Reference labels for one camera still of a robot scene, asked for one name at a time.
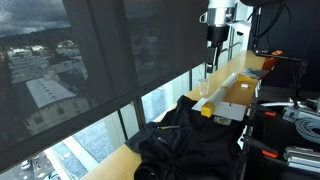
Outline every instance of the clear plastic cup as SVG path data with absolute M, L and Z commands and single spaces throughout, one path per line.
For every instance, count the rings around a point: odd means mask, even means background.
M 210 83 L 208 79 L 202 78 L 198 80 L 199 82 L 199 93 L 200 96 L 206 96 L 209 93 Z

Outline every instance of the sky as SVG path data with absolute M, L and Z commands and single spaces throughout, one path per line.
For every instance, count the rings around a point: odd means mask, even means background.
M 68 26 L 62 0 L 0 0 L 0 37 Z

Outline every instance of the red object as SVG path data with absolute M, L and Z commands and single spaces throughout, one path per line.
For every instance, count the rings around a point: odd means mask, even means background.
M 265 112 L 264 114 L 267 116 L 275 117 L 277 113 L 276 112 Z
M 271 152 L 268 152 L 268 151 L 265 151 L 265 150 L 262 150 L 262 154 L 266 155 L 266 156 L 269 156 L 271 158 L 277 158 L 278 157 L 278 153 L 271 153 Z

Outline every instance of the white building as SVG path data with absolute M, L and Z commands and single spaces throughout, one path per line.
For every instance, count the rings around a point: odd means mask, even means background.
M 74 56 L 79 56 L 80 55 L 80 50 L 78 48 L 56 48 L 56 52 L 58 54 L 67 56 L 67 57 L 74 57 Z
M 82 59 L 63 61 L 58 64 L 51 65 L 51 69 L 56 73 L 72 71 L 84 80 L 88 78 L 88 73 Z
M 34 52 L 41 52 L 44 50 L 44 47 L 43 46 L 32 46 L 31 49 Z
M 7 52 L 9 59 L 15 58 L 15 57 L 27 57 L 32 56 L 32 52 L 27 49 L 12 49 Z
M 76 47 L 77 45 L 74 44 L 71 40 L 65 40 L 60 42 L 57 47 L 61 48 L 61 47 Z
M 32 135 L 89 110 L 85 97 L 77 97 L 60 85 L 54 76 L 34 79 L 26 85 L 39 108 L 24 120 Z
M 49 61 L 39 56 L 12 56 L 9 61 L 11 84 L 42 77 L 48 73 Z

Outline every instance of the black jacket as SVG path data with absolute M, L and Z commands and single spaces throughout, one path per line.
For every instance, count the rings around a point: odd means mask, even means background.
M 195 103 L 182 96 L 161 122 L 148 123 L 126 142 L 142 158 L 136 180 L 232 179 L 244 125 L 219 125 L 191 110 Z M 158 128 L 166 126 L 180 128 Z

